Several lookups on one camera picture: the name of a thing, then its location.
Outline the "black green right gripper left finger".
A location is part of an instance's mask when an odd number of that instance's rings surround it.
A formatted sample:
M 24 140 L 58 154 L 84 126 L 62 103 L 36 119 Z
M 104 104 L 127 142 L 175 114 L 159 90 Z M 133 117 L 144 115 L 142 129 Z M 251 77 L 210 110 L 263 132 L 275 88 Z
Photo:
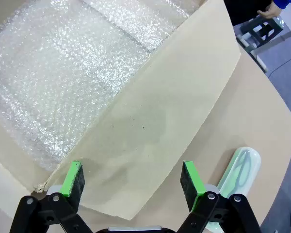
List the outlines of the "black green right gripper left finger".
M 20 199 L 9 233 L 47 233 L 50 225 L 57 224 L 65 233 L 93 233 L 78 215 L 84 186 L 82 164 L 74 161 L 60 191 L 41 200 L 34 196 Z

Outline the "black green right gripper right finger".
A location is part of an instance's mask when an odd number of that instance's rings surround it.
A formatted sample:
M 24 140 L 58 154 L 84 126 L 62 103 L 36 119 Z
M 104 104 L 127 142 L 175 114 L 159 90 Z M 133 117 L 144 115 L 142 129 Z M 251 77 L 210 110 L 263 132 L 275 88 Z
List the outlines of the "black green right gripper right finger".
M 202 233 L 209 222 L 219 223 L 224 233 L 261 233 L 246 196 L 207 191 L 192 161 L 183 162 L 180 183 L 190 213 L 177 233 Z

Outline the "blue-sleeved forearm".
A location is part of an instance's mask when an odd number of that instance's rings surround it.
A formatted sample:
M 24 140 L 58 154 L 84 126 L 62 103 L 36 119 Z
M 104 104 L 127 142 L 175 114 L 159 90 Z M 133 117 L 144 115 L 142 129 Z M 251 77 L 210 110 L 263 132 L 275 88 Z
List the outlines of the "blue-sleeved forearm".
M 291 3 L 291 0 L 273 0 L 273 2 L 280 9 L 285 9 Z

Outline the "translucent white glasses case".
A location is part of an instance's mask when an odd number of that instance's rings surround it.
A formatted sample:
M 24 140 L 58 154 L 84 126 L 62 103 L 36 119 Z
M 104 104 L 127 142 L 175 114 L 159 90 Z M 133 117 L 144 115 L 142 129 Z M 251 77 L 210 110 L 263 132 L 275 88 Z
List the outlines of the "translucent white glasses case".
M 230 191 L 232 190 L 232 188 L 234 186 L 232 184 L 232 181 L 233 181 L 232 173 L 233 173 L 233 170 L 235 169 L 236 161 L 239 158 L 240 152 L 245 150 L 245 149 L 248 149 L 250 151 L 251 170 L 250 170 L 249 178 L 248 178 L 247 182 L 245 183 L 244 187 L 239 188 L 237 190 L 237 194 L 243 194 L 244 196 L 246 196 L 248 194 L 248 192 L 249 192 L 250 188 L 252 187 L 252 184 L 257 176 L 260 165 L 261 165 L 260 154 L 251 147 L 237 148 L 235 150 L 220 182 L 218 183 L 218 185 L 214 186 L 211 184 L 206 184 L 205 185 L 206 190 L 219 193 L 225 198 L 229 198 L 232 195 L 232 194 L 229 195 Z

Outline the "open cardboard shipping box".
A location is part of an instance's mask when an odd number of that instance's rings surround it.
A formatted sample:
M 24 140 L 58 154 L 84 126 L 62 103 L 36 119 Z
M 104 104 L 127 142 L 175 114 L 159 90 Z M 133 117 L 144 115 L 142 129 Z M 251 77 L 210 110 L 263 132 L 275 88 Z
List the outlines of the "open cardboard shipping box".
M 240 57 L 223 0 L 205 0 L 97 116 L 54 170 L 42 168 L 0 121 L 0 210 L 83 164 L 81 205 L 133 219 L 198 134 Z

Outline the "person's bare hand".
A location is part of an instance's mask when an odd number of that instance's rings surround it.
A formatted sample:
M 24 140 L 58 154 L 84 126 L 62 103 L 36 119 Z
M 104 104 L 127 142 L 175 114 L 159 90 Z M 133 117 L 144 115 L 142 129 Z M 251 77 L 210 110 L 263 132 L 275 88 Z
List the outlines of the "person's bare hand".
M 266 7 L 264 11 L 258 10 L 257 13 L 266 18 L 271 19 L 273 17 L 278 17 L 282 12 L 282 9 L 278 7 L 274 2 Z

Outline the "clear bubble wrap sheet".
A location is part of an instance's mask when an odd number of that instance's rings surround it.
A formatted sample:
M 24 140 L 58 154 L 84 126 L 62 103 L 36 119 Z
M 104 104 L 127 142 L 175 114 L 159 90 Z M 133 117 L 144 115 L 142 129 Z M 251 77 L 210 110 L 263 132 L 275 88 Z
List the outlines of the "clear bubble wrap sheet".
M 202 0 L 30 0 L 0 26 L 0 121 L 54 170 Z

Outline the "black metal stand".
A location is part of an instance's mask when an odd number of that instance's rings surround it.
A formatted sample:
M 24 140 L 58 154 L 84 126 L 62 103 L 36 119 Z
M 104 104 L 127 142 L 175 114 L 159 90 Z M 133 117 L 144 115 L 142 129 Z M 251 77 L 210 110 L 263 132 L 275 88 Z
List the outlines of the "black metal stand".
M 284 21 L 278 17 L 266 19 L 261 16 L 257 16 L 254 19 L 245 22 L 240 27 L 240 31 L 243 35 L 250 33 L 254 40 L 258 43 L 257 46 L 260 47 L 271 41 L 275 36 L 282 32 L 283 28 Z

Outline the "black round-frame glasses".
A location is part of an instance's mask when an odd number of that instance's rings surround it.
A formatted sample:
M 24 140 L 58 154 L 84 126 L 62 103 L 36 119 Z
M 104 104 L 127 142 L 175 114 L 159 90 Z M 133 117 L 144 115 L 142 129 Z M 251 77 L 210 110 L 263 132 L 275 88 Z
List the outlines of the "black round-frame glasses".
M 235 169 L 232 173 L 232 184 L 234 185 L 229 195 L 237 193 L 239 188 L 244 187 L 245 183 L 249 178 L 251 170 L 251 158 L 250 151 L 245 149 L 240 152 L 239 158 L 236 161 Z

